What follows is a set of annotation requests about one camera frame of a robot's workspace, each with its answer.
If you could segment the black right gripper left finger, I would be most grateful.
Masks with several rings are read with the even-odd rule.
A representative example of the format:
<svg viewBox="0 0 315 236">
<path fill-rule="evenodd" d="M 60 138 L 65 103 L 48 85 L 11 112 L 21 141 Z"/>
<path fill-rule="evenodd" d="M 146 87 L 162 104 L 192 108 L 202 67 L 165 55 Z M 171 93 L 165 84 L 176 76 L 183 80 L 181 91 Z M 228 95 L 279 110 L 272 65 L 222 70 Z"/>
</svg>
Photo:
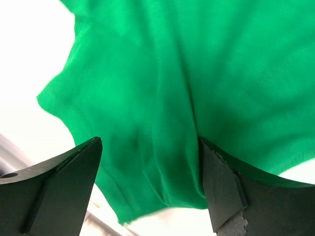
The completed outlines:
<svg viewBox="0 0 315 236">
<path fill-rule="evenodd" d="M 99 137 L 0 179 L 2 236 L 78 236 L 102 154 Z"/>
</svg>

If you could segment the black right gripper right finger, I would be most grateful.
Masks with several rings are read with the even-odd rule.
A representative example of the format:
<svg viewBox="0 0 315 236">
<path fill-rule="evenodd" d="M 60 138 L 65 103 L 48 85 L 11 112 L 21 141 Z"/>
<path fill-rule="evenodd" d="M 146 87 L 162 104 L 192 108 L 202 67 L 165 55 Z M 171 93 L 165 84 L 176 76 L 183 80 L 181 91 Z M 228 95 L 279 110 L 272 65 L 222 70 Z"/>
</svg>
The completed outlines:
<svg viewBox="0 0 315 236">
<path fill-rule="evenodd" d="M 315 187 L 258 169 L 199 139 L 202 185 L 219 236 L 312 236 Z"/>
</svg>

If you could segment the green t shirt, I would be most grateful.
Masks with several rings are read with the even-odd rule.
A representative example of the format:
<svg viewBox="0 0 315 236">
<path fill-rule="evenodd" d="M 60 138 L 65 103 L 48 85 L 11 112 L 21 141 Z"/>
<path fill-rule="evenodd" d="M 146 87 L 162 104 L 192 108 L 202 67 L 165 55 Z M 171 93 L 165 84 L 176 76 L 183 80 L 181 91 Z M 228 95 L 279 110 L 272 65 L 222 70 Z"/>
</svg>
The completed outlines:
<svg viewBox="0 0 315 236">
<path fill-rule="evenodd" d="M 38 95 L 118 221 L 207 207 L 198 138 L 280 174 L 315 156 L 312 0 L 65 0 L 75 40 Z"/>
</svg>

